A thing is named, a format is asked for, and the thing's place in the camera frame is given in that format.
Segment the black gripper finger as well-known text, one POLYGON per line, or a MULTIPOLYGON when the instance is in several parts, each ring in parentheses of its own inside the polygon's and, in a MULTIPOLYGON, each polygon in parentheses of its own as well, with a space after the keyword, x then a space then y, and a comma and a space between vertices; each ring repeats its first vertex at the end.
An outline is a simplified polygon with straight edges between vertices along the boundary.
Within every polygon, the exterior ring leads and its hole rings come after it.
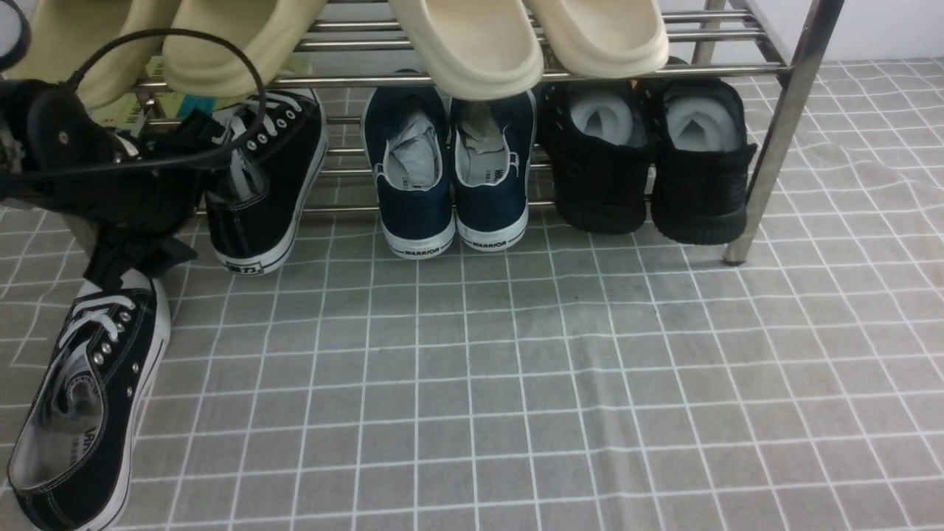
POLYGON ((154 166, 217 166, 234 148, 230 134, 211 114, 193 111, 176 125, 139 137, 142 161, 154 166))
POLYGON ((155 279, 196 258, 198 252, 174 235, 138 235, 118 226, 101 226, 83 278, 105 291, 115 291, 131 270, 155 279))

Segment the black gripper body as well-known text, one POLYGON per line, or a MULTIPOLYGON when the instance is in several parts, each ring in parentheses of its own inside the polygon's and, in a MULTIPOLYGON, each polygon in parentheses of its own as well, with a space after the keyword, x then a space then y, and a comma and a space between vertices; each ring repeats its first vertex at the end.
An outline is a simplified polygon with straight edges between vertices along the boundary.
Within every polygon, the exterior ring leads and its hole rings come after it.
POLYGON ((92 120, 77 95, 2 82, 2 198, 138 235, 176 233, 198 207, 207 166, 154 166, 139 138, 92 120))

